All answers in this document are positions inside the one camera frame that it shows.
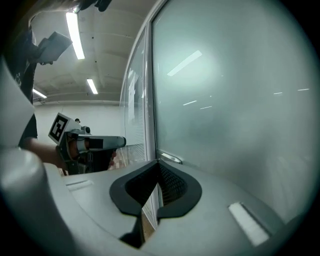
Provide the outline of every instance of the frosted glass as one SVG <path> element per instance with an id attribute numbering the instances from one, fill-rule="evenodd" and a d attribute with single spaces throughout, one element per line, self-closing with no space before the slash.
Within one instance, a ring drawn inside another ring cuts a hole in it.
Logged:
<path id="1" fill-rule="evenodd" d="M 126 146 L 122 148 L 125 165 L 132 165 L 146 161 L 145 153 L 145 125 L 144 125 L 144 61 L 145 61 L 145 32 L 142 32 L 139 41 L 130 59 L 124 88 L 122 90 L 120 109 L 122 134 L 126 138 Z M 155 227 L 151 197 L 143 207 L 144 213 Z"/>
<path id="2" fill-rule="evenodd" d="M 152 23 L 156 146 L 288 222 L 318 173 L 319 63 L 270 1 L 171 0 Z"/>

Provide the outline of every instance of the gray plastic housing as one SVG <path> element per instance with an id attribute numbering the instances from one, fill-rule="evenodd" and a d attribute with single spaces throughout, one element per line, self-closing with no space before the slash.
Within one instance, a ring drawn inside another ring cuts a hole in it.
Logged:
<path id="1" fill-rule="evenodd" d="M 30 63 L 41 65 L 52 64 L 72 44 L 70 38 L 58 32 L 53 32 L 49 38 L 44 38 L 39 46 L 33 45 L 30 49 Z"/>
<path id="2" fill-rule="evenodd" d="M 0 191 L 6 205 L 25 232 L 53 255 L 255 254 L 260 246 L 252 246 L 228 210 L 234 202 L 242 202 L 268 230 L 271 248 L 273 236 L 285 227 L 267 205 L 235 184 L 167 162 L 200 183 L 201 199 L 183 217 L 162 219 L 151 238 L 135 249 L 119 238 L 133 230 L 137 218 L 118 210 L 109 188 L 117 178 L 149 162 L 61 177 L 54 165 L 42 164 L 25 150 L 2 150 L 0 161 Z"/>

